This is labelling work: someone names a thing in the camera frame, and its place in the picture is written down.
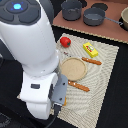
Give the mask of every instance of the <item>red tomato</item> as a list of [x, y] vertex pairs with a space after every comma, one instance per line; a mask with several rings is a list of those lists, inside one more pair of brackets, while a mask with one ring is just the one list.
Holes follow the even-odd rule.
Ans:
[[63, 47], [69, 47], [71, 45], [71, 40], [68, 37], [62, 37], [60, 43]]

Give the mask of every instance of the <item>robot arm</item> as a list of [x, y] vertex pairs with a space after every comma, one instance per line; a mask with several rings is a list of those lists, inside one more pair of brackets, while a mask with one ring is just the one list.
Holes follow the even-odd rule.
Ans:
[[53, 13], [47, 11], [51, 7], [47, 1], [0, 1], [1, 47], [6, 54], [1, 53], [21, 63], [24, 72], [20, 98], [39, 119], [48, 119], [51, 107], [64, 104], [68, 84], [59, 69], [60, 56], [51, 28]]

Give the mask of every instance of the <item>striped placemat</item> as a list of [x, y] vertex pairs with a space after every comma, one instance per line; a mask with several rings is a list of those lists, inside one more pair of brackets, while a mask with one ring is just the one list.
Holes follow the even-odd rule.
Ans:
[[[58, 50], [91, 59], [83, 49], [83, 44], [90, 42], [99, 53], [93, 59], [101, 61], [102, 65], [84, 62], [87, 65], [88, 72], [77, 83], [88, 87], [90, 91], [85, 92], [68, 85], [66, 93], [67, 105], [62, 107], [58, 118], [78, 128], [95, 128], [119, 48], [66, 33], [63, 33], [61, 37], [63, 36], [71, 39], [71, 46], [64, 48], [58, 40], [56, 45]], [[61, 57], [61, 62], [68, 58], [64, 54], [61, 54]]]

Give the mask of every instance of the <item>frying pan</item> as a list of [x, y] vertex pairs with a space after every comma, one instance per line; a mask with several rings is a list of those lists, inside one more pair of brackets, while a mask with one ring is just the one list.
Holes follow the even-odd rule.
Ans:
[[113, 21], [119, 25], [123, 25], [122, 22], [115, 21], [113, 19], [105, 17], [105, 11], [100, 8], [89, 8], [84, 11], [83, 20], [84, 23], [90, 26], [97, 26], [103, 23], [104, 19]]

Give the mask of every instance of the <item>placemat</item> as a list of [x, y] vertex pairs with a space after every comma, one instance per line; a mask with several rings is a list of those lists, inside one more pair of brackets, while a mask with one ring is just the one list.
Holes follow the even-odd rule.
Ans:
[[66, 21], [62, 16], [62, 11], [60, 11], [53, 20], [53, 26], [57, 26], [101, 38], [106, 38], [118, 42], [128, 43], [128, 31], [124, 30], [117, 23], [104, 19], [101, 25], [94, 27], [94, 26], [88, 26], [83, 22], [84, 11], [88, 8], [91, 8], [91, 6], [94, 3], [106, 4], [108, 6], [108, 9], [105, 11], [106, 13], [105, 16], [116, 21], [120, 20], [121, 12], [126, 7], [128, 7], [128, 5], [114, 3], [114, 2], [107, 2], [107, 1], [96, 1], [96, 0], [86, 0], [86, 1], [87, 1], [87, 6], [82, 8], [80, 19], [76, 21]]
[[[88, 72], [77, 83], [88, 87], [90, 91], [85, 92], [68, 85], [66, 93], [67, 105], [62, 107], [58, 118], [78, 128], [95, 128], [119, 48], [66, 33], [63, 33], [62, 36], [71, 39], [71, 46], [64, 48], [58, 40], [56, 45], [58, 50], [91, 59], [82, 47], [84, 43], [90, 42], [99, 53], [93, 59], [101, 61], [102, 65], [84, 62], [87, 65]], [[61, 63], [68, 58], [64, 54], [61, 54], [61, 57]]]

